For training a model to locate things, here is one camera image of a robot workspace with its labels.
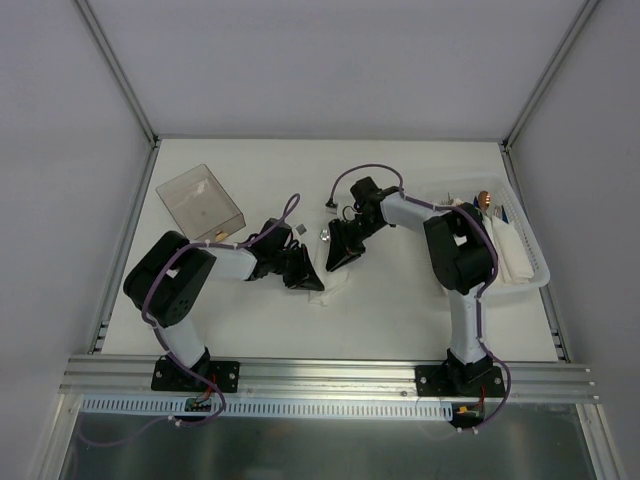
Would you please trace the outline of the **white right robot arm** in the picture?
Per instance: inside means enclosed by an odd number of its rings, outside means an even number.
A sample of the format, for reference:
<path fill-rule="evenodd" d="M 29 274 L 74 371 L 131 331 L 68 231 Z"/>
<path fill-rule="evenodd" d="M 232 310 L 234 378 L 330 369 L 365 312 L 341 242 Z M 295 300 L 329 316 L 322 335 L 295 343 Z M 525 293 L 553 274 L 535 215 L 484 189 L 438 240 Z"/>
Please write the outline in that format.
<path fill-rule="evenodd" d="M 459 395 L 480 388 L 484 376 L 477 364 L 491 357 L 483 336 L 482 296 L 497 276 L 498 256 L 474 205 L 435 205 L 414 199 L 399 186 L 382 189 L 370 177 L 351 187 L 355 215 L 328 224 L 326 270 L 334 272 L 359 259 L 365 240 L 386 226 L 401 226 L 422 234 L 432 270 L 447 290 L 451 343 L 447 372 L 449 387 Z"/>

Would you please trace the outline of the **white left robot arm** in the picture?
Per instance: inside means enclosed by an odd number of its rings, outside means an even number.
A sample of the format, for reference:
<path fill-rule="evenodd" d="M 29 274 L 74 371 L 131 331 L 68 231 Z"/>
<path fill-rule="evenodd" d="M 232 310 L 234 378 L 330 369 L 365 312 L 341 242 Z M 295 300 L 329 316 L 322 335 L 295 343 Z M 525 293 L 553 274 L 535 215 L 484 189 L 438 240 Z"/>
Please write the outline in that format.
<path fill-rule="evenodd" d="M 174 378 L 197 390 L 208 381 L 210 355 L 189 314 L 203 286 L 215 279 L 250 282 L 270 274 L 291 290 L 325 290 L 307 246 L 293 238 L 288 224 L 271 218 L 248 238 L 246 248 L 208 248 L 169 231 L 130 271 L 123 291 L 157 333 L 175 364 Z"/>

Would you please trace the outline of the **white paper napkin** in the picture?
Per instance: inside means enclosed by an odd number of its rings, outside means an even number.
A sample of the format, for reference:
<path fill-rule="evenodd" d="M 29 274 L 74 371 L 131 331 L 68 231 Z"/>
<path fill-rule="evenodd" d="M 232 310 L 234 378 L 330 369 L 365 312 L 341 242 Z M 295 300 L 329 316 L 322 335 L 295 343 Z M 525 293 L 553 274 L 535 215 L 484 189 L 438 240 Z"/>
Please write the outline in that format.
<path fill-rule="evenodd" d="M 320 280 L 324 285 L 323 291 L 311 291 L 308 295 L 308 303 L 326 307 L 330 304 L 332 297 L 348 282 L 349 271 L 339 270 L 336 272 L 320 272 Z"/>

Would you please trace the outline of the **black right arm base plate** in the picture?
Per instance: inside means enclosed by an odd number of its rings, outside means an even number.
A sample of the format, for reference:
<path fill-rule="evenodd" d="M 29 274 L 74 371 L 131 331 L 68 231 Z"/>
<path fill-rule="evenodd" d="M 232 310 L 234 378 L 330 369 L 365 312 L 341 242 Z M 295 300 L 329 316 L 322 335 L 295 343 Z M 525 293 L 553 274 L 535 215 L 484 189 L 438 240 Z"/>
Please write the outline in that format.
<path fill-rule="evenodd" d="M 506 394 L 506 387 L 499 367 L 492 367 L 488 372 L 464 382 L 460 378 L 449 375 L 447 366 L 418 365 L 414 368 L 414 380 L 419 397 L 481 397 L 501 399 Z"/>

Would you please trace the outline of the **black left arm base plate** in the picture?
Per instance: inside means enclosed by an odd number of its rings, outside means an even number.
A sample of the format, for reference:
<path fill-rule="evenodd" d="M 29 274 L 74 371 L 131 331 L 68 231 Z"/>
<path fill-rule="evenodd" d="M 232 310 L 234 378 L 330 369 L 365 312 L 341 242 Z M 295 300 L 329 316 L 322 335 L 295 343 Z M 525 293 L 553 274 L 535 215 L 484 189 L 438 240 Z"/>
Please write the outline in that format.
<path fill-rule="evenodd" d="M 241 364 L 237 361 L 204 360 L 196 365 L 197 374 L 215 384 L 223 393 L 236 393 Z M 202 393 L 208 385 L 186 373 L 167 357 L 158 359 L 151 378 L 152 391 Z"/>

